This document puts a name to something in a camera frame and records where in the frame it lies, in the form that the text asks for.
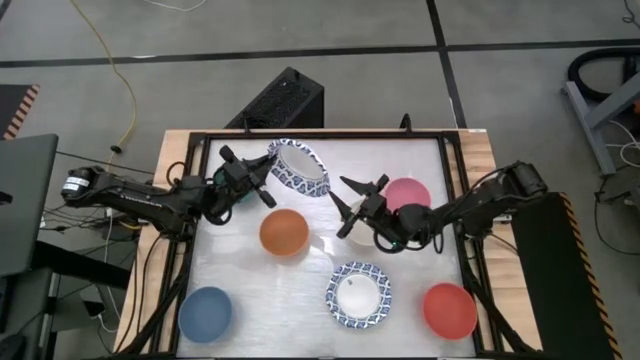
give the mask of white table surface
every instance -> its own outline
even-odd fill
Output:
[[[431,193],[432,207],[448,202],[437,142],[416,140],[303,140],[322,158],[332,191],[350,204],[360,199],[339,176],[361,182],[376,181],[383,173],[391,180],[413,177]],[[270,140],[214,141],[207,176],[222,164],[218,155],[229,145],[238,158],[266,154]],[[439,282],[461,284],[452,229],[445,228],[444,252],[432,244],[422,251],[384,254],[338,239],[338,211],[329,198],[309,198],[284,187],[273,175],[266,190],[278,202],[276,209],[301,213],[310,228],[308,250],[291,259],[279,259],[260,244],[262,220],[273,210],[257,196],[234,207],[225,226],[200,222],[188,294],[203,286],[228,292],[234,320],[225,336],[213,344],[194,344],[181,336],[179,356],[215,357],[409,357],[471,356],[470,337],[460,341],[439,338],[422,317],[422,297]],[[357,260],[378,265],[391,282],[389,316],[378,325],[355,330],[340,325],[325,304],[333,270]]]

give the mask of wooden table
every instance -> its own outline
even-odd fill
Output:
[[[192,132],[208,132],[208,133],[222,133],[222,132],[241,132],[242,130],[168,130],[165,133],[164,140],[162,142],[162,148],[160,149],[160,157],[156,167],[156,173],[154,176],[154,185],[163,188],[169,188],[166,181],[166,172],[171,164],[176,161],[184,161],[187,155],[187,146],[189,136]],[[278,129],[277,132],[296,132],[299,130],[294,129]],[[318,129],[318,132],[322,131],[338,131],[335,129]],[[399,129],[340,129],[339,131],[404,131]],[[485,130],[451,130],[451,129],[423,129],[422,131],[458,131],[460,136],[461,148],[464,156],[467,177],[470,184],[473,184],[481,176],[488,173],[495,168],[495,161],[493,153],[491,151],[491,144],[489,143],[489,136]],[[451,163],[452,178],[454,179],[454,188],[456,195],[461,194],[461,182],[460,177],[456,171],[456,161],[453,155],[453,151],[448,151],[449,162]],[[194,161],[199,161],[199,156],[194,156]],[[193,169],[198,168],[198,164],[192,166]],[[174,170],[175,173],[171,175],[172,178],[180,177],[182,169]],[[494,233],[501,238],[507,240],[515,246],[513,233],[509,225],[496,225],[494,226]],[[124,340],[125,347],[136,334],[135,329],[138,324],[138,309],[140,308],[140,294],[142,292],[142,274],[144,262],[149,256],[149,249],[152,243],[157,238],[158,232],[150,226],[145,227],[142,230],[140,241],[138,245],[137,253],[137,299],[134,304],[133,296],[133,274],[129,281],[129,288],[127,290],[127,296],[124,302],[122,310],[122,321],[118,327],[118,333],[116,337],[115,347],[120,343],[126,328],[129,325],[129,320],[132,317],[132,312],[135,308],[135,318],[132,321],[131,330],[127,334]],[[162,282],[162,276],[164,273],[164,266],[166,263],[168,242],[161,240],[156,245],[153,253],[150,254],[149,264],[146,272],[145,280],[145,296],[144,303],[142,304],[142,325],[146,323],[147,318],[153,313],[157,304],[160,293],[160,284]],[[500,309],[502,314],[507,318],[511,326],[520,334],[522,339],[536,349],[541,348],[540,338],[538,335],[538,329],[535,319],[533,317],[533,311],[531,308],[531,302],[529,300],[529,294],[527,292],[527,286],[520,266],[520,260],[517,255],[513,253],[507,246],[501,244],[495,239],[488,237],[485,240],[484,255],[486,258],[487,268],[489,272],[489,279],[493,291],[494,301],[496,306]],[[175,272],[180,266],[181,258],[178,255],[176,259]],[[167,312],[165,316],[163,336],[160,342],[160,350],[167,350],[169,348],[169,339],[171,329],[173,326],[175,304]],[[483,334],[484,346],[486,349],[493,349],[491,342],[489,325],[484,309],[481,305],[478,305],[479,323]]]

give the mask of blue and white plate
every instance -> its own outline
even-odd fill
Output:
[[[351,261],[333,272],[325,302],[340,324],[366,329],[389,314],[391,283],[379,267]]]
[[[267,151],[278,157],[271,173],[286,187],[310,197],[329,193],[329,172],[309,146],[298,140],[278,139]]]

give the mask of orange and black hazard stripe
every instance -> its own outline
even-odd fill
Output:
[[[39,85],[32,85],[27,89],[27,92],[24,94],[16,113],[13,115],[9,126],[3,135],[4,140],[15,139],[18,136],[18,131],[24,124],[24,121],[27,119],[27,114],[31,107],[33,106],[34,101],[36,101],[36,96],[38,96],[38,92],[40,91]]]
[[[591,262],[589,261],[589,255],[587,254],[587,249],[584,246],[584,242],[582,241],[582,236],[580,235],[580,229],[578,228],[578,221],[576,220],[576,216],[573,212],[573,207],[571,206],[571,202],[565,193],[559,193],[560,197],[564,202],[565,211],[567,212],[567,217],[569,218],[569,223],[573,228],[573,236],[576,240],[576,245],[578,246],[578,251],[580,252],[580,257],[582,258],[582,262],[584,265],[584,269],[587,272],[587,279],[591,284],[591,291],[593,292],[593,296],[595,298],[596,305],[600,311],[600,319],[602,319],[602,324],[604,326],[604,331],[607,333],[609,337],[609,345],[611,345],[611,350],[613,351],[615,360],[622,360],[622,355],[620,353],[620,348],[618,347],[618,341],[616,340],[615,335],[613,334],[613,327],[611,326],[611,322],[609,321],[609,314],[607,313],[607,307],[602,300],[602,295],[600,295],[600,287],[598,286],[598,281],[596,281],[596,275],[593,272],[593,268],[591,267]]]

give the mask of concrete floor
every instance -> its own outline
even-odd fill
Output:
[[[167,1],[183,7],[197,2]],[[436,43],[422,0],[209,0],[189,13],[141,0],[79,3],[114,56]],[[622,23],[622,1],[436,4],[448,44],[640,35],[639,29]],[[517,159],[532,162],[553,190],[569,194],[623,355],[633,359],[640,357],[640,261],[616,254],[595,235],[598,168],[567,99],[558,91],[571,60],[587,50],[467,51],[449,57],[467,125],[489,130],[498,165]],[[67,0],[13,1],[0,21],[0,61],[88,57],[104,54]],[[585,72],[598,87],[615,88],[618,65],[604,64],[611,72],[601,67]],[[139,123],[118,162],[153,170],[166,129],[224,126],[286,66],[326,87],[327,127],[395,128],[405,112],[416,127],[456,126],[437,53],[131,64],[119,68],[138,98]],[[130,99],[108,66],[5,68],[0,69],[0,83],[41,85],[20,136],[55,132],[60,150],[104,159],[130,121]],[[86,163],[56,159],[49,206],[61,203],[58,194],[66,170],[81,165]],[[634,171],[626,170],[624,176],[635,176]],[[146,180],[140,174],[123,174]],[[603,235],[612,244],[640,251],[636,210],[603,206],[600,215]],[[81,231],[43,234],[43,239],[71,249],[101,241]],[[104,354],[95,336],[97,324],[88,324],[60,335],[56,359]],[[105,339],[113,341],[109,335]]]

